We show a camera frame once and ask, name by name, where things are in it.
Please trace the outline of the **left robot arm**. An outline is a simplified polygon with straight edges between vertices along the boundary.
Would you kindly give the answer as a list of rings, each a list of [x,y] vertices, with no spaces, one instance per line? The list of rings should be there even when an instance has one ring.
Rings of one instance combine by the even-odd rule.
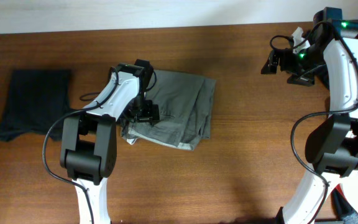
[[[110,69],[108,84],[96,98],[65,118],[60,165],[75,185],[80,223],[110,223],[107,181],[117,158],[116,123],[159,122],[158,106],[145,97],[156,78],[147,60],[120,63]]]

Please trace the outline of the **grey shorts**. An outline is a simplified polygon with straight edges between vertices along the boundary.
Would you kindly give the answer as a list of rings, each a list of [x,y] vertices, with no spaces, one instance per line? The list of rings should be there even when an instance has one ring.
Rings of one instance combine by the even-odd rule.
[[[216,80],[201,75],[157,70],[157,83],[146,94],[158,105],[157,124],[127,123],[121,137],[133,145],[145,139],[163,146],[192,151],[211,137]]]

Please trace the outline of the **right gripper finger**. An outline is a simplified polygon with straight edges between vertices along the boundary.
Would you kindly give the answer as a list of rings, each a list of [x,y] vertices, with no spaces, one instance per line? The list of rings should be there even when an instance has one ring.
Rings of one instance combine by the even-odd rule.
[[[287,79],[287,83],[293,85],[301,85],[301,86],[313,86],[314,77],[291,75]]]
[[[266,61],[265,65],[262,67],[260,73],[262,75],[273,75],[277,73],[277,62],[270,61],[269,59]]]

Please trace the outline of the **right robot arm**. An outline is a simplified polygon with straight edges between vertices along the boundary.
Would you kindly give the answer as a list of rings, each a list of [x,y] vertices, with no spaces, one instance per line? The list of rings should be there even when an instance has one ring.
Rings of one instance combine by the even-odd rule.
[[[313,22],[307,34],[297,29],[289,36],[288,48],[273,48],[261,70],[287,72],[290,84],[311,86],[320,73],[329,81],[330,108],[306,140],[299,159],[306,172],[276,223],[314,223],[337,186],[358,213],[358,22],[324,10]]]

